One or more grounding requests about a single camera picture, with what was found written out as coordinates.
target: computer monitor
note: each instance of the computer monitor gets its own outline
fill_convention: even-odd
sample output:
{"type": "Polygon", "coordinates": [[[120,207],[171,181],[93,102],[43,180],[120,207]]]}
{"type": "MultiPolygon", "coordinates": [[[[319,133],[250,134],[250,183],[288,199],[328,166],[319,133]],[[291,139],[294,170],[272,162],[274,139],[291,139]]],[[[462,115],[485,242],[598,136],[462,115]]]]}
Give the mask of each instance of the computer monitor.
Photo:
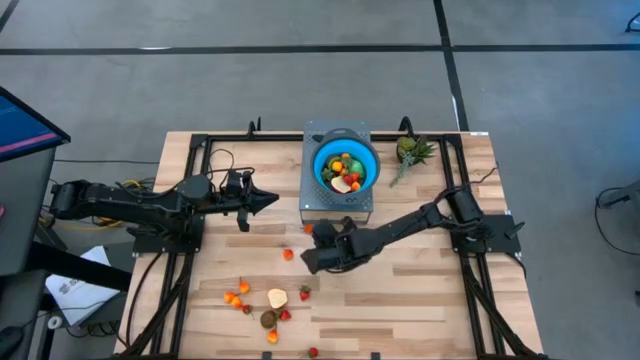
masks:
{"type": "Polygon", "coordinates": [[[71,137],[0,87],[0,162],[71,141],[71,137]]]}

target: gray floor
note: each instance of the gray floor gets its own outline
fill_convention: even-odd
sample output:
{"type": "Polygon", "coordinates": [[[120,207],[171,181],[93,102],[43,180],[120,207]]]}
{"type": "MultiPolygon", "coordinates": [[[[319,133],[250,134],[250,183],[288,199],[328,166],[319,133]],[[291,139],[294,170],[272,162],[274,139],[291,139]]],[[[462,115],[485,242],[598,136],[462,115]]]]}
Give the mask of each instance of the gray floor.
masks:
{"type": "MultiPolygon", "coordinates": [[[[637,1],[445,0],[453,44],[623,44],[637,1]]],[[[6,5],[8,0],[0,1],[6,5]]],[[[0,48],[438,44],[431,0],[21,0],[0,48]]],[[[545,351],[637,359],[640,258],[613,251],[595,195],[640,179],[640,52],[456,53],[469,126],[489,131],[521,240],[545,351]]],[[[170,130],[301,129],[360,119],[455,130],[441,53],[4,56],[2,86],[68,131],[58,158],[157,161],[170,130]]],[[[111,183],[155,166],[56,164],[57,181],[111,183]]],[[[640,252],[626,204],[601,213],[640,252]]],[[[130,241],[60,230],[74,248],[130,241]]],[[[56,333],[52,358],[107,356],[114,338],[56,333]]]]}

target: wooden tabletop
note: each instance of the wooden tabletop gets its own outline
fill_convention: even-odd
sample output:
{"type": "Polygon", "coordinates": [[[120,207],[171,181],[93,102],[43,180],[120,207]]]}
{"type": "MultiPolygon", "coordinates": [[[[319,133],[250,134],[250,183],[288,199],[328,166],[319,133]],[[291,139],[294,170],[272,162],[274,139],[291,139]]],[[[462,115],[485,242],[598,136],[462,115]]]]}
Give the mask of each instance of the wooden tabletop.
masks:
{"type": "MultiPolygon", "coordinates": [[[[168,133],[156,191],[182,180],[190,137],[190,132],[168,133]]],[[[462,133],[462,139],[469,176],[479,180],[496,166],[489,136],[462,133]]],[[[368,227],[416,210],[445,188],[439,150],[426,165],[411,167],[407,177],[390,188],[398,165],[395,144],[374,146],[381,172],[374,186],[375,211],[368,227]]],[[[299,359],[309,347],[318,348],[321,358],[369,358],[371,352],[380,352],[387,359],[475,358],[458,255],[451,250],[446,230],[423,231],[391,244],[349,273],[311,275],[299,258],[313,246],[298,211],[301,142],[214,144],[214,149],[220,148],[233,152],[236,167],[255,167],[255,185],[280,194],[280,200],[250,217],[249,233],[237,229],[235,214],[206,217],[202,249],[193,265],[180,358],[258,358],[263,351],[271,351],[274,358],[299,359]],[[283,260],[283,248],[293,249],[294,260],[283,260]],[[237,289],[239,277],[252,287],[242,299],[255,307],[255,320],[223,301],[225,291],[237,289]],[[312,288],[311,298],[304,302],[297,291],[302,284],[312,288]],[[286,308],[292,315],[291,320],[279,324],[275,345],[267,342],[267,330],[259,321],[268,309],[266,293],[271,288],[287,291],[286,308]]],[[[453,149],[449,150],[459,180],[453,149]]],[[[215,153],[212,165],[228,167],[229,155],[215,153]]],[[[214,178],[216,185],[221,179],[214,178]]],[[[507,209],[497,171],[484,183],[474,185],[473,191],[486,213],[507,209]]],[[[153,257],[146,254],[136,262],[121,336],[133,291],[153,257]]],[[[166,259],[163,255],[158,260],[143,284],[133,317],[133,338],[157,309],[166,259]]],[[[497,307],[524,343],[541,352],[522,269],[503,254],[488,254],[487,259],[497,307]]],[[[478,307],[487,351],[493,351],[488,319],[478,307]]],[[[167,319],[163,352],[169,349],[173,310],[167,319]]],[[[122,351],[119,343],[115,351],[122,351]]]]}

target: blue collapsible bowl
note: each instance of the blue collapsible bowl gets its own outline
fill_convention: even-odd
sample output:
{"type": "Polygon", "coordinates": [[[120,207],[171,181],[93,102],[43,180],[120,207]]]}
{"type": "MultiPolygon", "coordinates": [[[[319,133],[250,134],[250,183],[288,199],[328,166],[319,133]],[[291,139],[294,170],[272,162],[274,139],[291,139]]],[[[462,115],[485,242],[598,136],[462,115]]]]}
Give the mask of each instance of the blue collapsible bowl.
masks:
{"type": "Polygon", "coordinates": [[[380,175],[380,159],[378,153],[371,146],[371,143],[359,136],[351,129],[334,129],[322,138],[311,156],[311,171],[316,182],[333,198],[334,201],[342,204],[357,204],[362,201],[362,194],[378,180],[380,175]],[[350,154],[354,159],[360,161],[364,168],[365,180],[360,190],[348,194],[340,194],[331,190],[322,179],[322,169],[327,160],[332,155],[343,153],[350,154]]]}

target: potted plant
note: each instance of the potted plant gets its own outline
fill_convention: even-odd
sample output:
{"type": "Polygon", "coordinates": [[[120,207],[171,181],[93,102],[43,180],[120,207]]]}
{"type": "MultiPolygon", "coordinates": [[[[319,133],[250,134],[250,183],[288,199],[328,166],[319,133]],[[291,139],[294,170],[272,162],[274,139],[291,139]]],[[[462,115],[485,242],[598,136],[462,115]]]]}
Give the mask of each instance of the potted plant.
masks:
{"type": "Polygon", "coordinates": [[[424,159],[433,156],[433,145],[429,144],[425,136],[420,136],[417,139],[413,137],[403,136],[398,139],[396,145],[396,156],[400,165],[398,166],[398,173],[396,177],[391,181],[389,187],[393,187],[402,179],[409,167],[421,162],[425,164],[424,159]]]}

